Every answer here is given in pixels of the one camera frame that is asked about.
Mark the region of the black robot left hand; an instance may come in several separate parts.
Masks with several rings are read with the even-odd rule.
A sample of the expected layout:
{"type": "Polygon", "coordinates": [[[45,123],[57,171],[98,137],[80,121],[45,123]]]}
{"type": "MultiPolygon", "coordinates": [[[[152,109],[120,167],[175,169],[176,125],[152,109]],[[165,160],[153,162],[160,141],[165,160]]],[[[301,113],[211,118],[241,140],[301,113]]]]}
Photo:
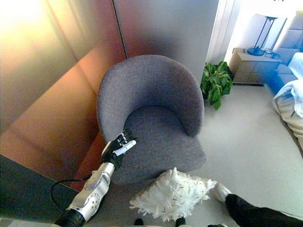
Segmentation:
{"type": "Polygon", "coordinates": [[[102,151],[102,162],[111,163],[115,170],[121,167],[124,154],[134,147],[136,138],[130,129],[124,129],[114,140],[109,141],[102,151]]]}

